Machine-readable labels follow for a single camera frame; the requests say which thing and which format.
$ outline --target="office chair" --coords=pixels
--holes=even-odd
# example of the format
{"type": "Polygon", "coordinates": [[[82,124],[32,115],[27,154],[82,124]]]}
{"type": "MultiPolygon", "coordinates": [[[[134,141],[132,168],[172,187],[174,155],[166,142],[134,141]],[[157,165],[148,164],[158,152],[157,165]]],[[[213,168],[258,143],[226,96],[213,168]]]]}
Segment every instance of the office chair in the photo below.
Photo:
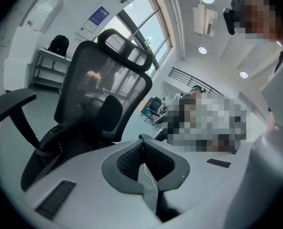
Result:
{"type": "Polygon", "coordinates": [[[158,98],[158,97],[155,97],[155,98],[152,98],[150,103],[149,103],[149,106],[148,106],[148,112],[149,112],[149,116],[145,119],[145,122],[148,120],[148,119],[151,119],[152,121],[154,121],[154,118],[153,116],[160,116],[159,113],[157,113],[158,109],[160,108],[161,106],[161,100],[158,98]]]}
{"type": "Polygon", "coordinates": [[[130,116],[152,87],[145,73],[151,64],[149,52],[113,29],[101,33],[98,43],[80,43],[55,111],[58,125],[41,141],[17,107],[35,99],[35,93],[20,89],[5,94],[0,100],[2,109],[9,111],[17,128],[36,148],[22,174],[22,189],[74,156],[121,141],[130,116]]]}

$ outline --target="glass window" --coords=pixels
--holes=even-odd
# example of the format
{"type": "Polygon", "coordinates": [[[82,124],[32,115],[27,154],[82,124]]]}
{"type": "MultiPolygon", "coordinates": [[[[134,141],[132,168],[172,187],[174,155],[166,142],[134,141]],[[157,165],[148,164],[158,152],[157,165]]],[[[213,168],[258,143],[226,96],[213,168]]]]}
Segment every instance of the glass window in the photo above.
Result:
{"type": "Polygon", "coordinates": [[[136,26],[139,26],[143,20],[153,12],[153,8],[148,0],[135,0],[125,7],[124,10],[131,17],[136,26]]]}
{"type": "Polygon", "coordinates": [[[152,64],[152,65],[151,65],[151,68],[150,68],[147,72],[148,72],[149,75],[151,76],[151,75],[154,73],[154,71],[155,71],[155,67],[154,67],[154,65],[152,64]]]}
{"type": "Polygon", "coordinates": [[[161,49],[155,55],[157,62],[160,62],[160,60],[162,59],[162,57],[164,56],[167,50],[168,50],[168,46],[167,46],[167,42],[165,42],[164,45],[161,47],[161,49]]]}
{"type": "Polygon", "coordinates": [[[165,26],[164,18],[160,10],[157,10],[144,24],[140,24],[158,8],[156,0],[135,0],[127,5],[118,16],[114,17],[103,30],[113,28],[126,38],[134,34],[131,41],[145,50],[156,53],[153,64],[147,74],[152,76],[164,59],[166,52],[171,47],[171,41],[168,40],[158,50],[161,43],[169,35],[165,26]]]}
{"type": "Polygon", "coordinates": [[[125,25],[115,16],[101,31],[103,32],[106,29],[115,29],[125,38],[129,38],[131,32],[125,27],[125,25]]]}
{"type": "Polygon", "coordinates": [[[161,25],[156,16],[152,16],[140,29],[142,35],[147,40],[152,52],[160,46],[165,36],[162,32],[161,25]]]}

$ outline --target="railing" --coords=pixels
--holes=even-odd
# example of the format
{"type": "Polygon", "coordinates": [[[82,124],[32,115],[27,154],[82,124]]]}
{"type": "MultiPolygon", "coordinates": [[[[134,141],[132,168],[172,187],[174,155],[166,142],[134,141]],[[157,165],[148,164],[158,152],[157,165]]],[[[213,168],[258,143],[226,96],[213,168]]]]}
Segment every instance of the railing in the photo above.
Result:
{"type": "Polygon", "coordinates": [[[222,93],[220,93],[219,91],[217,91],[216,89],[205,83],[204,81],[201,81],[200,79],[184,71],[181,71],[173,67],[169,76],[172,77],[173,79],[178,80],[181,83],[184,83],[185,85],[191,88],[195,85],[199,85],[201,88],[204,88],[206,90],[205,94],[207,94],[207,97],[226,99],[226,97],[222,93]]]}

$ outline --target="poster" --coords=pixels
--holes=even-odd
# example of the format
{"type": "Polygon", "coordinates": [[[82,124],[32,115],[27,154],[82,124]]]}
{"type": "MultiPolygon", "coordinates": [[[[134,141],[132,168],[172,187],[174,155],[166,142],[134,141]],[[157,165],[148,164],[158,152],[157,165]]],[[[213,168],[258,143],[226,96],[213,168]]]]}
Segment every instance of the poster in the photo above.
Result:
{"type": "Polygon", "coordinates": [[[110,13],[107,12],[104,7],[100,7],[84,23],[83,28],[93,33],[96,28],[101,24],[101,22],[103,22],[103,20],[108,17],[109,14],[110,13]]]}

